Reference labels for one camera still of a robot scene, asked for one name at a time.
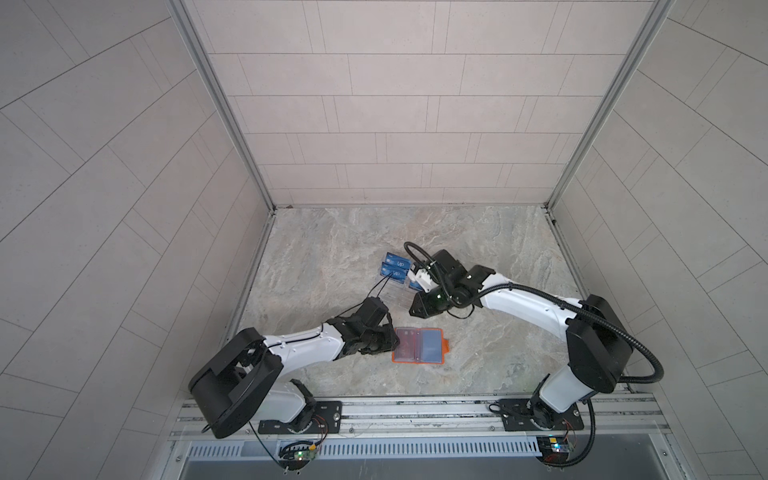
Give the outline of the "orange card holder wallet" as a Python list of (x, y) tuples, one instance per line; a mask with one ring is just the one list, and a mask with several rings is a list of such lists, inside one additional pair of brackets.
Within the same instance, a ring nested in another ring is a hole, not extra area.
[(442, 365), (450, 352), (449, 341), (439, 328), (396, 328), (399, 345), (392, 352), (398, 364)]

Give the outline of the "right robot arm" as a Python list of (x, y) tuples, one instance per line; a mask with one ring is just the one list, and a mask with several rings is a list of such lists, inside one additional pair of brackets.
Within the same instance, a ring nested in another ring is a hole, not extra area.
[(618, 333), (621, 322), (595, 295), (586, 300), (550, 295), (485, 266), (467, 270), (445, 250), (415, 261), (407, 279), (421, 288), (409, 310), (414, 317), (467, 306), (488, 308), (537, 326), (567, 345), (566, 365), (546, 376), (522, 408), (523, 417), (540, 429), (558, 426), (575, 403), (613, 392), (633, 353), (627, 335)]

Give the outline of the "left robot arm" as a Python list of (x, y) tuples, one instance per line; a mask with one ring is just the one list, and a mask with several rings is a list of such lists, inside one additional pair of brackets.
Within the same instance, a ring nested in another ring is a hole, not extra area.
[(276, 421), (293, 433), (313, 423), (316, 400), (292, 373), (350, 355), (394, 351), (400, 340), (388, 307), (377, 297), (363, 300), (349, 316), (287, 335), (263, 336), (253, 327), (238, 332), (189, 382), (206, 426), (226, 438), (250, 421)]

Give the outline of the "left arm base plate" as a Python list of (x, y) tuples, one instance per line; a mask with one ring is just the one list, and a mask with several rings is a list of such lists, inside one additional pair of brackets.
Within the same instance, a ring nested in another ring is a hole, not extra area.
[(262, 420), (258, 424), (260, 435), (320, 435), (337, 434), (343, 403), (341, 401), (319, 401), (305, 406), (288, 423), (277, 420)]

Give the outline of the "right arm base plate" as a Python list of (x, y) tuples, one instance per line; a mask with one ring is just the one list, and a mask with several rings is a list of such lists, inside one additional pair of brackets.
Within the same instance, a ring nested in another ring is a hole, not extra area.
[(542, 401), (529, 399), (500, 399), (489, 406), (489, 410), (501, 417), (507, 432), (562, 431), (584, 429), (588, 410), (573, 404), (563, 413), (558, 413)]

